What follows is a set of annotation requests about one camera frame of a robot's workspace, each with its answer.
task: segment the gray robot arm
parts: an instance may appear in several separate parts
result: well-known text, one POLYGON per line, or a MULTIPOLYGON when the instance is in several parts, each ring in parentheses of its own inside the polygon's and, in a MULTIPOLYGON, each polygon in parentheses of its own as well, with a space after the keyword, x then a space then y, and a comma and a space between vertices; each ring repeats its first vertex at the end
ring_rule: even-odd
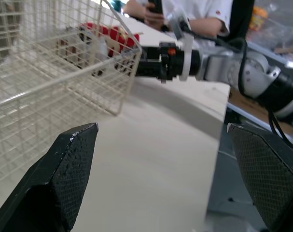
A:
POLYGON ((293 126, 293 79, 278 67, 271 67, 265 56, 248 52, 243 54, 223 46, 192 49, 193 36, 183 32, 189 23, 182 12, 169 17, 170 25, 182 47, 175 43, 160 43, 146 47, 139 63, 137 76, 153 76, 165 82, 178 77, 186 81, 193 76, 197 81, 222 82, 267 107, 274 116, 293 126))

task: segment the wire mesh basket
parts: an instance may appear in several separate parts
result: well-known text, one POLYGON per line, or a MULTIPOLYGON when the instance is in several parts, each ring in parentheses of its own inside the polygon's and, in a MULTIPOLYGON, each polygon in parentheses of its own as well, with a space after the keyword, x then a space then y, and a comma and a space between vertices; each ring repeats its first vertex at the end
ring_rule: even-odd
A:
POLYGON ((103 3, 0 0, 0 191, 61 132, 120 113, 141 47, 103 3))

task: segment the colorful object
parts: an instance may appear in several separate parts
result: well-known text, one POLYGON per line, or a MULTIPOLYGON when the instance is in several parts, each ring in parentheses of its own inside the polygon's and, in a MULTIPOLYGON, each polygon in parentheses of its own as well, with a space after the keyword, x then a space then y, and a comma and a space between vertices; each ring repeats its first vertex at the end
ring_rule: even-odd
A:
MULTIPOLYGON (((94 33, 97 32, 97 25, 94 23, 82 24, 82 27, 92 30, 94 33)), ((112 28, 100 26, 99 36, 106 36, 106 43, 109 48, 109 57, 114 55, 114 52, 121 53, 125 46, 133 47, 135 42, 128 34, 120 27, 114 26, 112 28)), ((134 37, 139 41, 140 36, 138 33, 134 34, 134 37)))
POLYGON ((249 28, 254 31, 259 31, 267 18, 268 12, 265 8, 254 6, 249 28))

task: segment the white table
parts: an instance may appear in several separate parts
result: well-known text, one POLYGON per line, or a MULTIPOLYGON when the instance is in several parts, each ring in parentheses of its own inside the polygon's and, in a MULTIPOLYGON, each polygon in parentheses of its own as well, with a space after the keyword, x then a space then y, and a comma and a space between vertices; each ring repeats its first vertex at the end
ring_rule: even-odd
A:
MULTIPOLYGON (((134 19, 141 44, 172 41, 134 19)), ((120 116, 99 122, 73 231, 202 231, 229 86, 137 79, 120 116)))

